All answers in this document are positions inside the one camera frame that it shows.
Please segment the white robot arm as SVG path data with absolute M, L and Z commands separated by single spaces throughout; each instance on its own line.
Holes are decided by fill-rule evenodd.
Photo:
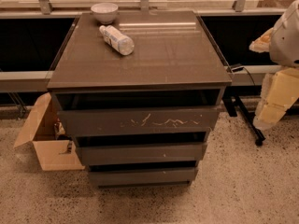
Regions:
M 295 0 L 275 25 L 252 41 L 249 49 L 268 52 L 272 62 L 281 66 L 263 79 L 261 101 L 253 125 L 259 130 L 275 126 L 299 99 L 299 0 Z

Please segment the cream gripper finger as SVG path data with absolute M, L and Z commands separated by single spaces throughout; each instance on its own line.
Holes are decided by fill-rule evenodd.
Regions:
M 271 35 L 273 29 L 270 28 L 264 32 L 259 38 L 252 41 L 249 45 L 249 49 L 254 52 L 263 53 L 268 52 L 270 47 Z
M 299 99 L 299 70 L 286 68 L 263 79 L 261 100 L 255 110 L 253 125 L 264 131 L 275 126 Z

